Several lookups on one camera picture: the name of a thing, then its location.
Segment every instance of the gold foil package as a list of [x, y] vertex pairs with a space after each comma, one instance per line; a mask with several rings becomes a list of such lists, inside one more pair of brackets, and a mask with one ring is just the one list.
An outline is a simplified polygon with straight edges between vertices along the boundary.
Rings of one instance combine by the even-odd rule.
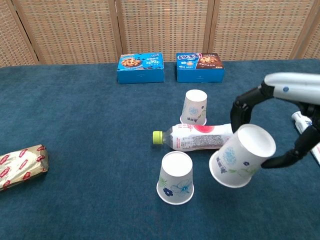
[[48, 152], [42, 144], [0, 156], [0, 191], [47, 172]]

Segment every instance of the robotic arm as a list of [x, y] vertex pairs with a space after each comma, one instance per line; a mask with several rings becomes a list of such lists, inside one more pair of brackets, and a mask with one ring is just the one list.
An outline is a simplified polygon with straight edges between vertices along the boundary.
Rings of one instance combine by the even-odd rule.
[[265, 76], [260, 86], [238, 96], [230, 113], [232, 131], [251, 120], [255, 105], [271, 98], [296, 104], [301, 114], [312, 120], [296, 140], [294, 148], [284, 155], [273, 157], [262, 168], [284, 168], [301, 160], [320, 142], [320, 74], [279, 72]]

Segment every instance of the lying bottle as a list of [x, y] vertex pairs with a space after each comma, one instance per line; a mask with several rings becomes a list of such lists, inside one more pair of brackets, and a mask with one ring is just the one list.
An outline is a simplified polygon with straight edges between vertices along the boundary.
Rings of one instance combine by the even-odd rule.
[[188, 152], [203, 149], [219, 149], [233, 135], [231, 124], [203, 126], [177, 124], [168, 131], [154, 131], [153, 144], [167, 144], [170, 148]]

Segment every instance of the blue cardboard box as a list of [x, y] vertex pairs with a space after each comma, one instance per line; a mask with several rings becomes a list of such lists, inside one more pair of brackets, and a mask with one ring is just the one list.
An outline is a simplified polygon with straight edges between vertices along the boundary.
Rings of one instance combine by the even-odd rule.
[[119, 84], [159, 83], [165, 81], [161, 52], [121, 55], [117, 79]]
[[225, 68], [217, 53], [176, 54], [178, 83], [221, 83]]

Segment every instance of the white paper cup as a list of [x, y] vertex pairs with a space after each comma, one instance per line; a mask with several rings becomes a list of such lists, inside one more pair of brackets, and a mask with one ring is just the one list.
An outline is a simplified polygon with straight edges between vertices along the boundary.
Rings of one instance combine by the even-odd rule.
[[254, 124], [244, 124], [211, 156], [210, 172], [220, 184], [241, 188], [275, 152], [276, 143], [266, 130]]
[[184, 152], [167, 153], [161, 163], [156, 191], [167, 204], [181, 205], [194, 195], [193, 164]]
[[186, 92], [180, 122], [182, 124], [205, 125], [207, 122], [207, 94], [192, 89]]

